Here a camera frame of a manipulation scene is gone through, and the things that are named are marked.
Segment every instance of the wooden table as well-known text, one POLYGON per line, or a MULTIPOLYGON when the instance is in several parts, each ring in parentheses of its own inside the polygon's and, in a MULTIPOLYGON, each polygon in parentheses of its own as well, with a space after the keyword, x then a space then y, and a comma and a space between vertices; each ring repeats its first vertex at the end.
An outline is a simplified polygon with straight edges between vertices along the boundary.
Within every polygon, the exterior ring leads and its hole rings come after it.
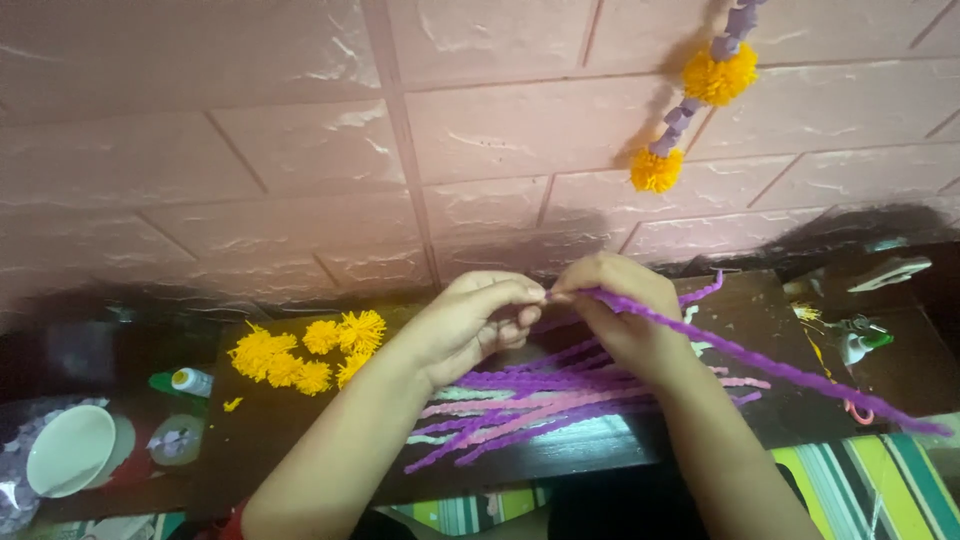
MULTIPOLYGON (((711 282, 711 278, 677 280, 679 293, 711 282)), ((693 323, 748 349, 765 353, 805 371, 822 373, 801 325, 782 296, 780 282, 771 271, 746 272, 727 277, 724 287, 699 303, 693 323)), ((420 306, 381 307, 388 334, 396 332, 420 306)), ((291 319, 264 324, 271 333, 284 331, 303 335, 307 320, 291 319)), ((294 390, 274 389, 240 376, 229 363, 225 350, 245 335, 248 328, 234 327, 224 334, 224 346, 217 359, 216 383, 211 404, 244 397, 231 413, 212 406, 201 450, 193 497, 187 507, 190 518, 205 519, 228 515, 230 508, 248 497, 279 463, 300 435, 336 395, 326 392, 316 398, 294 390)), ((560 351, 585 338, 582 325, 576 331, 553 331, 535 336, 522 350, 492 358, 492 367, 525 361, 560 351)), ((307 356, 305 350, 294 351, 307 356)), ((342 361, 331 353, 324 361, 342 361)), ((736 377, 769 380, 756 369, 721 357, 713 350, 704 353, 710 365, 728 366, 736 377)), ((834 377, 846 384, 852 379, 840 358, 825 351, 824 362, 834 377)), ((743 406, 747 422, 766 448, 822 442, 853 436, 856 423, 837 400, 773 381, 763 398, 743 406)), ((742 395, 751 389, 732 389, 742 395)), ((663 421, 657 415, 612 416, 590 420, 564 430, 537 437, 482 455, 473 465, 454 467, 453 455, 436 464, 404 475, 402 467, 432 450, 425 445, 408 446, 400 453, 391 472, 380 485, 375 503, 409 503, 462 494, 465 489, 519 479, 535 479, 649 464, 669 456, 663 421)))

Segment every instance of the left hand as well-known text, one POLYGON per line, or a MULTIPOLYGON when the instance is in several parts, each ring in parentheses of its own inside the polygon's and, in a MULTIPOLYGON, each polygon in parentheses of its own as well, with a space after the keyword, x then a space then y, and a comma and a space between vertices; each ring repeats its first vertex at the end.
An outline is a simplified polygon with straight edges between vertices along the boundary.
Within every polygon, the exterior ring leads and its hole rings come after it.
POLYGON ((436 390, 481 360, 526 343, 546 291, 512 272, 468 272, 417 314, 388 345, 403 351, 436 390))

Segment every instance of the pink brick wall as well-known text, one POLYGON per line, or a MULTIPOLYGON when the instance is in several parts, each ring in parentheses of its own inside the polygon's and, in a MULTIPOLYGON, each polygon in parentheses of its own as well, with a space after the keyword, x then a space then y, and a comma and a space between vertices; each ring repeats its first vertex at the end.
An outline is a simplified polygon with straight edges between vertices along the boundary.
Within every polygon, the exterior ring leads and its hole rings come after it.
POLYGON ((957 0, 769 2, 759 82, 697 117, 675 189, 633 192, 730 4, 3 2, 0 325, 84 284, 243 313, 762 253, 888 201, 960 219, 957 0))

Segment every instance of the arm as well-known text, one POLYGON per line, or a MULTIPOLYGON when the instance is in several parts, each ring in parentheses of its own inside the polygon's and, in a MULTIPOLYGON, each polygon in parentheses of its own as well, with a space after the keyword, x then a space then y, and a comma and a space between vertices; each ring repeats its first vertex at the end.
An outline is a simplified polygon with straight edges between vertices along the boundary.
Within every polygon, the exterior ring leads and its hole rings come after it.
POLYGON ((680 319, 673 283, 621 256, 571 265, 553 287, 573 302, 604 347, 649 383, 674 454, 712 538, 819 539, 820 532, 686 336, 575 294, 601 286, 680 319))
POLYGON ((260 485, 244 510, 244 537, 348 537, 434 390, 491 353, 522 347, 543 297, 535 282, 505 272, 452 283, 357 372, 260 485), (510 305, 517 308, 503 314, 510 305))

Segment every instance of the hand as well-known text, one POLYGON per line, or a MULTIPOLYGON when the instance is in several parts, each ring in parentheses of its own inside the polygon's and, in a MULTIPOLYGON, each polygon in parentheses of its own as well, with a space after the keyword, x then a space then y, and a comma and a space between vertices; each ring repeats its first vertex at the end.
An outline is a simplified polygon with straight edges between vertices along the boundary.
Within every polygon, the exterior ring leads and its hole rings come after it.
POLYGON ((654 386, 683 383, 691 369, 703 369, 685 335, 632 313, 614 313, 578 289, 600 286, 663 315, 681 320, 677 290, 667 278, 632 260, 599 253, 571 264, 553 286, 558 300, 574 308, 614 360, 654 386))
POLYGON ((540 320, 546 291, 511 272, 469 272, 454 280, 390 342, 412 354, 434 389, 454 382, 481 360, 526 343, 540 320))

